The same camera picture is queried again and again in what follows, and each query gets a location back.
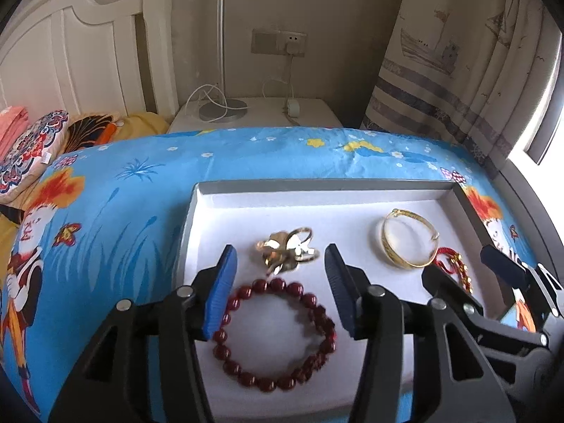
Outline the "plain gold bangle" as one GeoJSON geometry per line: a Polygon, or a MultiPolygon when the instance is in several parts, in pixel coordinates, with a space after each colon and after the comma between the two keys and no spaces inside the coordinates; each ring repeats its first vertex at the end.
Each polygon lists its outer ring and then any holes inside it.
{"type": "Polygon", "coordinates": [[[383,219],[380,242],[385,255],[395,266],[419,269],[430,265],[436,258],[440,233],[423,216],[394,208],[383,219]]]}

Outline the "blue cartoon print tablecloth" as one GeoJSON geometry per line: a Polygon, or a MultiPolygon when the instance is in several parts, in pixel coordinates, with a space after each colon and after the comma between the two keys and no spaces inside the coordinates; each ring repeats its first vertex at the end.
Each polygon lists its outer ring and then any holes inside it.
{"type": "Polygon", "coordinates": [[[56,395],[111,303],[171,290],[181,222],[198,182],[227,179],[458,180],[498,241],[535,256],[485,171],[462,146],[416,136],[324,128],[205,130],[125,140],[60,157],[47,178],[85,180],[40,235],[41,287],[27,333],[33,413],[56,395]]]}

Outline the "white nightstand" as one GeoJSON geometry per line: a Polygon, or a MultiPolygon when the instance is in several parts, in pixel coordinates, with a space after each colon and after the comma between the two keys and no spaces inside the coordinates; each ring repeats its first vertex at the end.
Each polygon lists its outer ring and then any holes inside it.
{"type": "Polygon", "coordinates": [[[321,99],[291,98],[290,110],[295,117],[284,114],[286,101],[282,97],[245,97],[235,101],[235,107],[245,110],[234,116],[223,117],[222,109],[210,117],[201,117],[204,103],[197,101],[185,104],[172,121],[168,134],[203,131],[207,129],[250,128],[250,127],[304,127],[341,128],[342,124],[331,108],[321,99]]]}

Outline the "silver floor lamp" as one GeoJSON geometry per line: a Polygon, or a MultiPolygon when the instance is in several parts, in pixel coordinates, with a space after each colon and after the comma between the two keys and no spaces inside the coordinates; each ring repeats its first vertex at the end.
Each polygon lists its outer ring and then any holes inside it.
{"type": "Polygon", "coordinates": [[[219,97],[212,98],[207,92],[207,103],[199,110],[200,120],[207,123],[230,122],[238,120],[247,113],[247,103],[240,99],[227,96],[226,76],[226,3],[227,0],[217,0],[217,68],[218,84],[214,88],[219,97]]]}

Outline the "black orange fan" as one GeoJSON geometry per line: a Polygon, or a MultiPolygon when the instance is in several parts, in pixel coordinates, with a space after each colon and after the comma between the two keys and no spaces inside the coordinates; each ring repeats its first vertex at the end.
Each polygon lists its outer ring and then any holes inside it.
{"type": "Polygon", "coordinates": [[[65,153],[108,143],[118,130],[118,115],[83,114],[72,117],[67,129],[65,153]]]}

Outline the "ship print curtain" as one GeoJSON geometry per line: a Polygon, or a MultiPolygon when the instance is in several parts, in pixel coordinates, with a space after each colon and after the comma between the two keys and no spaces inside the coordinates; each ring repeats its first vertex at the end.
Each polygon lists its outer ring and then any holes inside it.
{"type": "Polygon", "coordinates": [[[542,0],[403,0],[362,126],[461,145],[495,176],[560,47],[542,0]]]}

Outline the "round patterned cushion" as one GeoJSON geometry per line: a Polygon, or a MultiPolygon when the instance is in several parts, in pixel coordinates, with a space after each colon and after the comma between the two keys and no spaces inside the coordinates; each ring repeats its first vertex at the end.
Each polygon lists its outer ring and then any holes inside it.
{"type": "Polygon", "coordinates": [[[30,124],[1,161],[1,204],[36,182],[64,149],[69,113],[55,110],[30,124]]]}

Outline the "pink folded blanket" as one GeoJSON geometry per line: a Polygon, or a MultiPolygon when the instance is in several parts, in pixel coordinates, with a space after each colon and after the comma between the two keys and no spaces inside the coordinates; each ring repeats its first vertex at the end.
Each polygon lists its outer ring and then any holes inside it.
{"type": "Polygon", "coordinates": [[[0,159],[29,126],[29,114],[23,106],[9,106],[0,112],[0,159]]]}

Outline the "white wooden headboard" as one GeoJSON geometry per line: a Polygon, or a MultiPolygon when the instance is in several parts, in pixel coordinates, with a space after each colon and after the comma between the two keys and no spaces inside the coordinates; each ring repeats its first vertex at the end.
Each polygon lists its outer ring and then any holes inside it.
{"type": "Polygon", "coordinates": [[[32,0],[1,32],[1,106],[36,120],[179,109],[171,37],[172,0],[32,0]]]}

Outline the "wall socket panel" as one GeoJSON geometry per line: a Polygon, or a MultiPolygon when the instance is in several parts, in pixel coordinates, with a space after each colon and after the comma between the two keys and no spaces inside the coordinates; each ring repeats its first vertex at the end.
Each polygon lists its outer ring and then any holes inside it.
{"type": "Polygon", "coordinates": [[[305,32],[258,30],[251,33],[251,52],[257,55],[293,55],[303,57],[307,51],[305,32]]]}

